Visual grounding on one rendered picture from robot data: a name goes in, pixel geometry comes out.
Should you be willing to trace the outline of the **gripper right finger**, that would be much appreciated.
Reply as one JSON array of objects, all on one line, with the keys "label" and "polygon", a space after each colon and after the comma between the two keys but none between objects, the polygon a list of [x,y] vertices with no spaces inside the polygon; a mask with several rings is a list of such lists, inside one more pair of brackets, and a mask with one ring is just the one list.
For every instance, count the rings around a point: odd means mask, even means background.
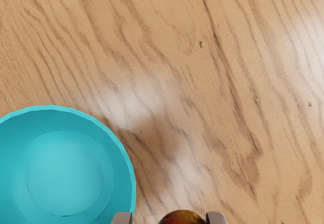
[{"label": "gripper right finger", "polygon": [[206,224],[228,224],[222,212],[209,211],[206,213]]}]

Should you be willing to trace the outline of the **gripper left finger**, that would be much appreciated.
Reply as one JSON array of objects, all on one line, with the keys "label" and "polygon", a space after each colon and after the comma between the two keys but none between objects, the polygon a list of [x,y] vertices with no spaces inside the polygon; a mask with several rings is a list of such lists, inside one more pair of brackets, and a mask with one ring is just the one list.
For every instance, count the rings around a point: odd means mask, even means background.
[{"label": "gripper left finger", "polygon": [[117,212],[111,224],[133,224],[133,213],[132,212]]}]

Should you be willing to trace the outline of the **red and yellow fruit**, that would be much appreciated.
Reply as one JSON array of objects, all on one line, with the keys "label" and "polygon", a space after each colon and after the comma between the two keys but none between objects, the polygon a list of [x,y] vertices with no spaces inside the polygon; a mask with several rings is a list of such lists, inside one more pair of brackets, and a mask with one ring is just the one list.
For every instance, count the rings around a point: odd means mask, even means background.
[{"label": "red and yellow fruit", "polygon": [[175,210],[166,214],[158,224],[206,224],[206,221],[191,210]]}]

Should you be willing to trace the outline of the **teal bowl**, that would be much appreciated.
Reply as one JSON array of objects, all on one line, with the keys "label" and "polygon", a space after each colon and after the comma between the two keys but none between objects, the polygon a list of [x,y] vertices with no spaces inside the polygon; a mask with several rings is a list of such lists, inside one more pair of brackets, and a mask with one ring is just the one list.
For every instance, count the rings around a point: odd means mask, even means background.
[{"label": "teal bowl", "polygon": [[112,224],[135,206],[131,160],[96,118],[55,105],[0,117],[0,224]]}]

